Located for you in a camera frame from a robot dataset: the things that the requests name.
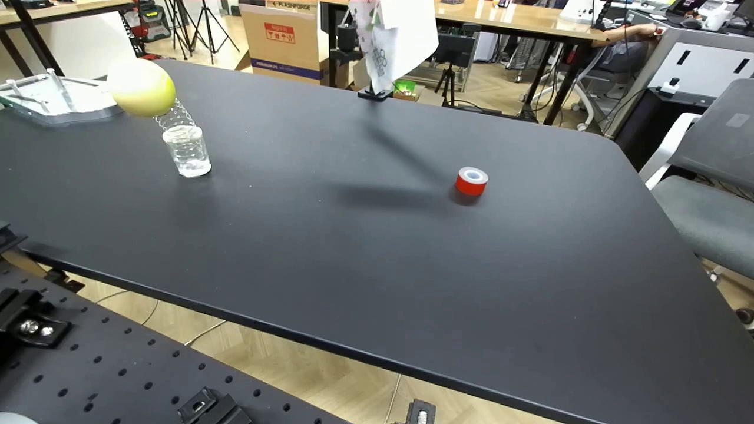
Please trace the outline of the clear plastic cup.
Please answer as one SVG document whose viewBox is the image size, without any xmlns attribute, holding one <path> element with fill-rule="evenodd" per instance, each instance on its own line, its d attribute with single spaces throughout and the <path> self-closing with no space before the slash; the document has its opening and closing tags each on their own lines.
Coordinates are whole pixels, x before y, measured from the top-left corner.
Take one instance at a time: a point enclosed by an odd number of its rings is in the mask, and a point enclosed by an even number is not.
<svg viewBox="0 0 754 424">
<path fill-rule="evenodd" d="M 176 125 L 162 133 L 162 142 L 176 166 L 176 171 L 185 180 L 206 176 L 211 171 L 209 153 L 203 138 L 203 130 L 196 125 Z"/>
</svg>

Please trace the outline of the grey office chair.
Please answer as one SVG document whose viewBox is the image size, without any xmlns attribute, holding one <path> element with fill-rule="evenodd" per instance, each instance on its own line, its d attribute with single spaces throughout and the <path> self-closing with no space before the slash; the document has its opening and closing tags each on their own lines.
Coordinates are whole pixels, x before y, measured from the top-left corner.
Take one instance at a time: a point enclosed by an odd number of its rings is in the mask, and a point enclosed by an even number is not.
<svg viewBox="0 0 754 424">
<path fill-rule="evenodd" d="M 639 170 L 686 246 L 754 275 L 754 81 L 732 81 L 703 113 L 681 113 Z"/>
</svg>

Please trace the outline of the red tape roll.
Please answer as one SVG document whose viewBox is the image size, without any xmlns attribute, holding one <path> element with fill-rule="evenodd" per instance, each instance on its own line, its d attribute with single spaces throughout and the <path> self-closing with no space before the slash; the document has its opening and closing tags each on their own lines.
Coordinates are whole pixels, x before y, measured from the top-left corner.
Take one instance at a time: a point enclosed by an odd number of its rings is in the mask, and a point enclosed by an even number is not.
<svg viewBox="0 0 754 424">
<path fill-rule="evenodd" d="M 455 191 L 465 198 L 480 198 L 487 187 L 487 171 L 480 167 L 459 167 Z"/>
</svg>

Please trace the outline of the clear acrylic rack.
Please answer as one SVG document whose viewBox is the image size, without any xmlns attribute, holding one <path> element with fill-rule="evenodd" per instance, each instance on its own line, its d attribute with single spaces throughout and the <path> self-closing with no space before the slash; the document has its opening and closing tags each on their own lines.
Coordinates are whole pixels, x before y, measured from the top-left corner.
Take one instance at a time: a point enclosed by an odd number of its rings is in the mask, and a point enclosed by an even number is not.
<svg viewBox="0 0 754 424">
<path fill-rule="evenodd" d="M 37 127 L 70 127 L 121 115 L 101 81 L 65 78 L 52 70 L 4 81 L 0 104 Z"/>
</svg>

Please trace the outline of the black perforated breadboard plate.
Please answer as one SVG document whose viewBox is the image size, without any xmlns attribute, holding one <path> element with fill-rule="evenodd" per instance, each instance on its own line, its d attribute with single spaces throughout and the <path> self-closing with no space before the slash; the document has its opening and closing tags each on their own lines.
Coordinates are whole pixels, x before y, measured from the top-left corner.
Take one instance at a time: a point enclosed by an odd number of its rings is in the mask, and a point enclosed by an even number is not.
<svg viewBox="0 0 754 424">
<path fill-rule="evenodd" d="M 48 280 L 3 242 L 3 424 L 343 424 Z"/>
</svg>

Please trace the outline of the wooden background table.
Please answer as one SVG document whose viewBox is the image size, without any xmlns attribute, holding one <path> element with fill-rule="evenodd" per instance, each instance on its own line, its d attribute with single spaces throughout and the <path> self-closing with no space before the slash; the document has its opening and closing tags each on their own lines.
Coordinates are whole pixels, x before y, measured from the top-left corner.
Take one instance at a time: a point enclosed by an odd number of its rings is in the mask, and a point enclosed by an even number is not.
<svg viewBox="0 0 754 424">
<path fill-rule="evenodd" d="M 491 32 L 545 41 L 545 54 L 552 54 L 555 45 L 565 47 L 571 69 L 548 105 L 545 117 L 546 125 L 558 117 L 568 92 L 598 47 L 632 37 L 653 41 L 660 36 L 660 29 L 650 24 L 603 29 L 601 24 L 592 25 L 568 19 L 560 9 L 515 2 L 499 8 L 497 0 L 434 0 L 434 9 L 438 24 L 473 25 Z"/>
</svg>

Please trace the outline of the cardboard box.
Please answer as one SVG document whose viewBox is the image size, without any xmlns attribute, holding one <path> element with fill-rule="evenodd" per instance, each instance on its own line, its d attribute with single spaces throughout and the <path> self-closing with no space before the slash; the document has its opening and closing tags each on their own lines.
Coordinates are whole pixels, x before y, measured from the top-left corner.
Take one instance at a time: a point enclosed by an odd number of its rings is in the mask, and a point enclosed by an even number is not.
<svg viewBox="0 0 754 424">
<path fill-rule="evenodd" d="M 247 0 L 240 19 L 255 76 L 323 83 L 328 36 L 319 0 Z"/>
</svg>

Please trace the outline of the yellow-green ball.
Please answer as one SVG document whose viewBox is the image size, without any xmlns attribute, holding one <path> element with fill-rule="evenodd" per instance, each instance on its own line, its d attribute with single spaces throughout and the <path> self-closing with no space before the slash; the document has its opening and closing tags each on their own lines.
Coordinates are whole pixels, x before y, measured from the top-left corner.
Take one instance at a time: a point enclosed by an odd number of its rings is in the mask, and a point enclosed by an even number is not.
<svg viewBox="0 0 754 424">
<path fill-rule="evenodd" d="M 156 117 L 176 98 L 171 76 L 156 61 L 135 60 L 114 69 L 105 78 L 114 102 L 129 115 Z"/>
</svg>

